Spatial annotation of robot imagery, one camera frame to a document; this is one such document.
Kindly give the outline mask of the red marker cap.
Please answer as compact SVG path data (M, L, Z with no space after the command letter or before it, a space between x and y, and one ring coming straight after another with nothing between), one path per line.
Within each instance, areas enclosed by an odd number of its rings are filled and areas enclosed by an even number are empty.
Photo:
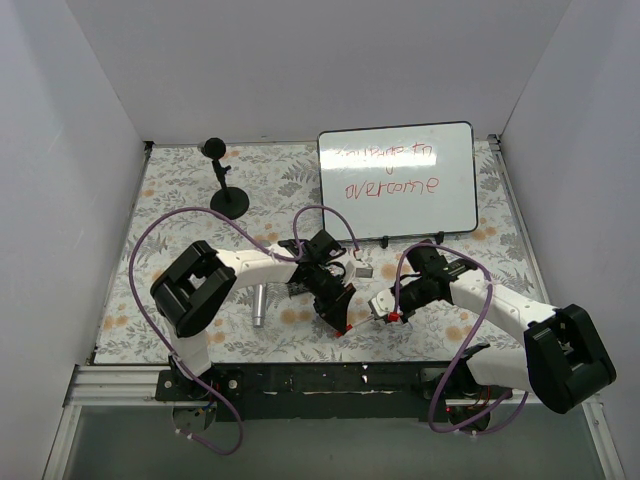
M348 324L342 331L337 331L336 332L336 337L340 338L342 336L344 336L346 333L348 333L349 331L351 331L353 329L353 325Z

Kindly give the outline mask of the white whiteboard black frame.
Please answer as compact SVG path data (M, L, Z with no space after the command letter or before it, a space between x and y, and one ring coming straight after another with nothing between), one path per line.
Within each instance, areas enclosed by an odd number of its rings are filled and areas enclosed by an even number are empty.
M325 131L317 137L325 229L336 239L467 233L479 223L467 121Z

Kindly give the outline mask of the red white marker pen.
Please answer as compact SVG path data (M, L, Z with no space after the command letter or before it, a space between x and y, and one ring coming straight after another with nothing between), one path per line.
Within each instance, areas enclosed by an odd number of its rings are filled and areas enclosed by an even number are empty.
M347 332L352 331L360 326L366 325L367 323L373 321L374 319L375 318L372 315L370 315L370 316L367 316L366 318L359 319L353 323L349 323L346 327L346 331Z

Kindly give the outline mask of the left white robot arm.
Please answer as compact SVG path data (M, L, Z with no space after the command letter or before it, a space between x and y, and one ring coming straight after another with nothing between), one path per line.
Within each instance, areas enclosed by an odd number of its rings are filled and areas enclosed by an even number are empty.
M211 392L206 328L232 293L270 283L299 287L313 296L316 314L344 334L360 266L360 252L348 251L324 230L310 240L285 240L254 250L216 250L203 240L191 244L150 289L169 325L180 390L193 400Z

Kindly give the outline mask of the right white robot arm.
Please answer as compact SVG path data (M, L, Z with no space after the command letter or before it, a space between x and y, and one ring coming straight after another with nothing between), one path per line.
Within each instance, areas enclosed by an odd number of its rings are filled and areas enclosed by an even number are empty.
M531 300L495 283L488 269L467 255L458 253L456 261L448 261L447 251L420 242L402 253L400 261L409 263L417 277L394 283L392 316L406 317L445 301L477 314L479 323L491 322L521 348L495 351L463 341L436 384L436 396L451 380L469 398L499 386L532 393L551 411L564 414L615 382L614 364L585 309Z

